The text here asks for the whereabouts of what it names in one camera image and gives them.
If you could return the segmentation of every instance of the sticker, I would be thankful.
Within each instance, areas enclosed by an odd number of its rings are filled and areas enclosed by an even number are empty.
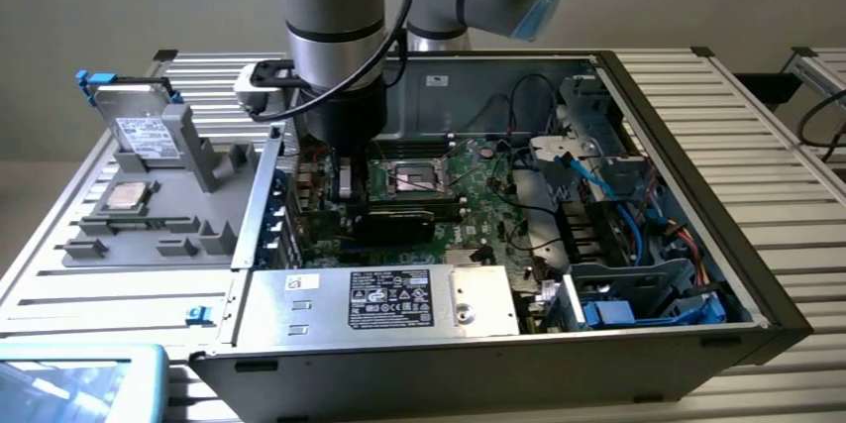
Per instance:
[[[319,287],[319,274],[291,274],[286,278],[287,291],[302,291],[303,289],[318,289]]]
[[[438,87],[450,86],[450,76],[426,76],[426,85]]]
[[[142,159],[179,159],[171,132],[159,118],[118,118],[118,127]]]
[[[366,330],[434,325],[429,269],[351,273],[350,327]]]

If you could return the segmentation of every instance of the cpu socket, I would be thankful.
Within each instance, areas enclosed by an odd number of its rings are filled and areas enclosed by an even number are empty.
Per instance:
[[[387,175],[387,185],[397,193],[443,192],[445,172],[433,161],[393,162]]]

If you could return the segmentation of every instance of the robotic arm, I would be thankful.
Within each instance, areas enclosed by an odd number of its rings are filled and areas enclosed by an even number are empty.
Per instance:
[[[311,134],[331,146],[339,160],[351,163],[357,176],[357,165],[366,169],[366,146],[386,124],[382,64],[393,43],[405,35],[406,19],[414,50],[466,50],[469,27],[534,40],[558,1],[403,0],[397,25],[387,33],[383,0],[284,0],[294,61],[259,63],[239,81],[244,109],[259,122],[306,114]],[[298,77],[291,77],[294,70]],[[280,113],[260,114],[267,97],[286,87],[299,88],[301,104]]]

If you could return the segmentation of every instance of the white wall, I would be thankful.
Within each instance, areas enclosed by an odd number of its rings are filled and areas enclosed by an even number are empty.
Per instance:
[[[103,127],[74,89],[79,68],[139,74],[162,48],[284,51],[282,12],[278,0],[0,0],[0,159],[83,158]],[[842,0],[563,0],[534,45],[706,45],[730,67],[776,69],[790,46],[846,47],[846,10]],[[521,44],[479,34],[475,46]]]

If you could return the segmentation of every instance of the black cable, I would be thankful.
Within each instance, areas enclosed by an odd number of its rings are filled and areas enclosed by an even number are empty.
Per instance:
[[[499,158],[497,159],[497,162],[494,164],[494,170],[491,170],[491,178],[494,178],[495,174],[497,174],[497,169],[499,168],[499,164],[502,163],[502,158],[506,156],[507,153],[503,153],[499,155]],[[517,208],[522,208],[523,210],[537,210],[538,212],[545,212],[549,213],[553,217],[557,217],[557,213],[554,210],[549,210],[546,208],[542,207],[533,207],[531,205],[521,205],[519,203],[514,203],[510,200],[507,200],[502,195],[499,195],[499,193],[495,191],[494,187],[490,186],[489,187],[491,189],[491,192],[494,193],[494,195],[497,196],[497,198],[502,201],[502,203],[505,203],[506,205],[510,205],[511,207],[517,207]]]
[[[518,245],[514,244],[513,241],[509,241],[507,243],[515,250],[521,250],[522,252],[534,252],[542,249],[543,247],[549,247],[555,242],[563,242],[563,241],[565,240],[562,238],[557,238],[555,240],[550,240],[549,242],[546,242],[543,245],[538,245],[537,247],[531,247],[531,248],[519,247]]]
[[[832,138],[832,146],[829,146],[829,150],[825,152],[825,156],[822,156],[821,158],[824,162],[829,162],[829,159],[832,159],[832,156],[834,156],[834,150],[840,146],[842,137],[844,137],[844,133],[838,131],[834,137]]]
[[[800,119],[798,121],[798,131],[797,131],[797,135],[798,135],[798,139],[801,140],[801,142],[809,146],[814,146],[817,148],[830,148],[832,150],[834,149],[841,149],[841,148],[846,148],[846,144],[838,144],[837,141],[832,142],[832,143],[817,143],[816,141],[810,141],[806,137],[805,137],[805,126],[808,126],[808,121],[810,121],[810,119],[817,115],[817,113],[820,111],[822,111],[822,108],[825,108],[829,104],[837,102],[840,99],[842,99],[844,97],[846,97],[846,89],[844,91],[841,91],[840,93],[832,95],[829,98],[826,98],[818,105],[816,105],[813,108],[810,108],[810,111],[808,111],[808,113],[805,113],[805,116],[802,116],[802,119]]]
[[[393,88],[397,86],[406,74],[406,67],[409,66],[409,34],[403,29],[399,38],[397,39],[397,52],[399,53],[399,71],[394,80],[385,85],[385,88]]]
[[[287,111],[282,111],[279,113],[268,114],[268,115],[250,115],[250,118],[256,123],[271,123],[275,121],[282,121],[283,119],[293,118],[294,116],[299,116],[303,113],[307,113],[318,106],[325,104],[329,100],[335,98],[339,93],[343,93],[350,89],[350,87],[357,84],[362,78],[367,76],[370,71],[379,65],[382,59],[387,55],[387,52],[397,42],[399,38],[399,34],[403,32],[403,25],[406,23],[406,19],[409,18],[409,12],[411,11],[411,1],[413,0],[402,0],[402,6],[399,7],[399,14],[397,15],[397,22],[394,23],[394,27],[391,29],[391,33],[385,37],[385,41],[379,46],[379,49],[375,51],[373,56],[367,59],[355,73],[342,81],[333,89],[330,89],[326,93],[313,99],[309,103],[297,106],[294,109],[288,109]]]
[[[486,105],[482,107],[482,109],[479,110],[479,112],[477,113],[477,115],[471,118],[471,120],[467,122],[467,124],[465,126],[462,126],[457,132],[463,133],[466,132],[471,126],[474,124],[477,124],[477,121],[479,121],[479,118],[483,117],[483,115],[486,114],[486,112],[489,111],[489,108],[494,105],[494,101],[497,99],[502,99],[505,101],[505,106],[509,108],[509,114],[510,114],[510,102],[507,99],[507,96],[505,95],[505,93],[495,93],[493,94],[489,99],[486,100]]]
[[[506,205],[510,205],[511,207],[522,208],[523,210],[537,210],[538,212],[549,213],[553,217],[557,216],[555,212],[553,210],[550,210],[549,208],[534,207],[531,205],[521,205],[519,203],[511,202],[502,195],[498,194],[498,192],[494,190],[493,187],[491,187],[491,192],[494,193],[497,198],[499,200],[502,200],[502,203],[505,203]]]
[[[511,133],[517,132],[517,114],[514,112],[514,98],[517,97],[517,90],[519,89],[519,85],[523,83],[523,81],[531,78],[541,79],[546,83],[550,89],[550,92],[553,93],[553,106],[551,106],[553,111],[555,106],[558,105],[558,89],[555,88],[553,81],[550,81],[550,78],[547,78],[541,73],[529,73],[525,76],[522,76],[514,83],[514,86],[511,87],[511,94],[509,95],[509,116],[507,117],[509,117],[509,129]]]

